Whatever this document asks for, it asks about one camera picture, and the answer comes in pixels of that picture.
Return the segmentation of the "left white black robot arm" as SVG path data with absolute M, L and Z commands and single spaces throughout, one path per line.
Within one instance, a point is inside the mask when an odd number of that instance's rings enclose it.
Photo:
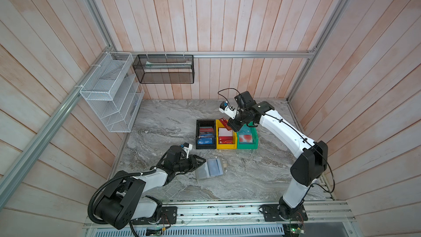
M 91 197 L 88 218 L 120 230 L 136 219 L 149 224 L 163 223 L 162 201 L 145 193 L 168 185 L 177 175 L 196 171 L 206 159 L 190 154 L 192 144 L 171 146 L 158 163 L 145 172 L 117 172 Z

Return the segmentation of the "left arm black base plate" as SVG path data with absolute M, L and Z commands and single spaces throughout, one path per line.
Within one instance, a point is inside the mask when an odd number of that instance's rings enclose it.
M 178 208 L 176 206 L 158 207 L 151 217 L 134 216 L 132 223 L 134 225 L 148 226 L 155 226 L 158 224 L 164 226 L 173 225 L 177 221 L 177 211 Z

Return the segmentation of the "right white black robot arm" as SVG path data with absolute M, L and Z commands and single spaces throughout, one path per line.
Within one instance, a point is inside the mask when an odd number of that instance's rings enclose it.
M 233 131 L 238 132 L 245 125 L 252 128 L 262 126 L 287 146 L 296 158 L 290 168 L 291 182 L 277 207 L 279 217 L 290 220 L 301 211 L 308 191 L 330 167 L 328 146 L 302 134 L 284 120 L 270 103 L 257 103 L 247 91 L 238 94 L 235 101 L 238 105 L 236 109 L 228 101 L 222 102 L 219 107 L 219 111 L 228 116 L 228 126 Z

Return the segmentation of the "red credit card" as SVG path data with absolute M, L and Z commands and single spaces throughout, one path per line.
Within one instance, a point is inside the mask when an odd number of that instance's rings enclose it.
M 224 126 L 224 128 L 226 128 L 228 131 L 232 130 L 232 128 L 228 125 L 228 120 L 226 118 L 222 117 L 219 119 L 219 121 Z

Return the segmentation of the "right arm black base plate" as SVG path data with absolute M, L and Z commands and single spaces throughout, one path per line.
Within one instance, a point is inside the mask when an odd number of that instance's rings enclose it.
M 263 214 L 266 222 L 302 222 L 308 220 L 307 212 L 302 204 L 298 205 L 296 208 L 290 208 L 288 205 L 266 204 L 259 208 L 259 212 Z

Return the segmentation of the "grey card holder wallet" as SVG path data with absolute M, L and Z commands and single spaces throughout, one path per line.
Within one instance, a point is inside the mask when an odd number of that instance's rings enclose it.
M 223 164 L 220 159 L 207 159 L 196 171 L 196 179 L 206 180 L 209 178 L 219 177 L 224 174 Z

